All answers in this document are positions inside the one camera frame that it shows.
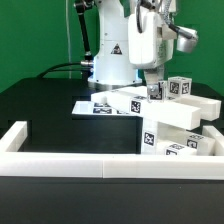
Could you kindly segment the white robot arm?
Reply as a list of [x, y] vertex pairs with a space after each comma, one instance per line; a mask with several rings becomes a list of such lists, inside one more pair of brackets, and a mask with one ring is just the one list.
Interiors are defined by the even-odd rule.
[[[142, 70], [148, 94], [160, 91], [164, 64], [173, 51], [190, 53], [198, 42], [197, 31], [177, 26], [173, 16], [176, 0], [128, 0], [126, 14], [120, 0], [75, 0], [83, 35], [85, 58], [92, 63], [91, 85], [106, 88], [128, 86], [142, 80]], [[99, 52], [91, 54], [84, 13], [96, 7], [100, 19]]]

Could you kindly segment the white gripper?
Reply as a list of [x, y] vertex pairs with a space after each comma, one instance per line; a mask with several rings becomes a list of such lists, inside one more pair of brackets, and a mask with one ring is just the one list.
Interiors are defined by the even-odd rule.
[[164, 66], [173, 55], [173, 39], [163, 38], [163, 23], [159, 13], [140, 8], [140, 27], [137, 28], [137, 13], [128, 19], [129, 61], [135, 69], [144, 71], [146, 86], [164, 79]]

